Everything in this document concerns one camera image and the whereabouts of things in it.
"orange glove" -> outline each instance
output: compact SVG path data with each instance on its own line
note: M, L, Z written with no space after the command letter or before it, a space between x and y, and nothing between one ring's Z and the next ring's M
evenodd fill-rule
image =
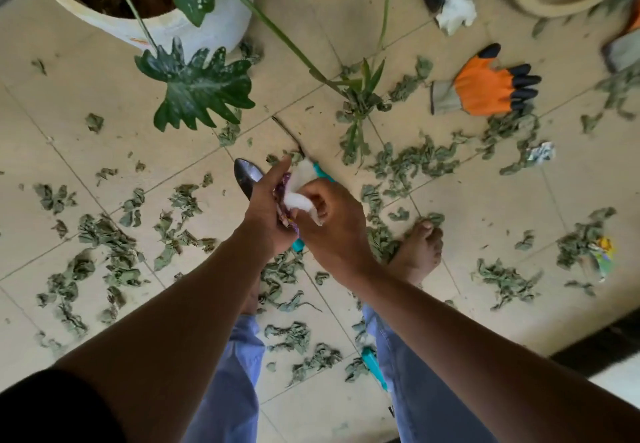
M528 75L529 64L508 69L491 69L500 44L492 43L462 67L452 81L431 83L431 114L462 109L473 116L489 116L523 109L525 101L538 95L528 88L540 82L539 75Z
M640 0L636 0L634 4L634 12L627 29L602 49L605 63L611 72L619 72L640 60L638 28L640 28Z

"blue jeans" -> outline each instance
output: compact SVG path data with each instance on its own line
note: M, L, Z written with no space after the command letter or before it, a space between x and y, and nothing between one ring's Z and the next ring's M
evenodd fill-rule
M496 441L377 313L366 305L362 312L368 333L376 338L378 363L394 402L403 443ZM260 409L254 388L264 354L264 344L256 337L258 330L255 317L238 318L183 442L256 441Z

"white cotton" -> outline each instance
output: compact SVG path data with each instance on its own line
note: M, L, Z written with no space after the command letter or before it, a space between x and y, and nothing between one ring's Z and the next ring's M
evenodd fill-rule
M313 202L311 202L308 197L298 193L298 190L300 190L303 185L308 184L316 178L318 178L318 174L316 173L314 164L306 158L301 160L299 164L291 169L291 178L284 188L282 203L288 210L300 209L301 211L309 213L311 219L320 225L318 213Z
M445 0L442 12L436 15L436 21L447 35L453 35L462 24L470 27L476 17L473 0Z

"plant pot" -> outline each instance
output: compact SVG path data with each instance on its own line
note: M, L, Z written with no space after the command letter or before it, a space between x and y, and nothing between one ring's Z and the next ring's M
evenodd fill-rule
M110 17L92 10L79 0L55 1L81 20L140 49L150 49L135 19ZM167 51L171 49L173 37L180 37L185 58L189 60L203 47L212 50L222 46L228 51L235 49L246 32L250 19L251 11L238 0L216 0L215 9L207 14L200 27L190 23L178 9L158 17L145 18L144 22L156 44L162 45Z

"foot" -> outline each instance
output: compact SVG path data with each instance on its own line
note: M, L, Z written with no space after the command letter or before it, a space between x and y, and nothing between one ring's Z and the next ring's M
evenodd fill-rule
M249 295L246 297L244 301L244 305L242 306L242 310L240 311L241 315L255 315L258 311L258 294L260 293L260 278L256 280L253 284Z
M387 269L396 278L418 285L440 264L442 258L442 229L428 221L413 227Z

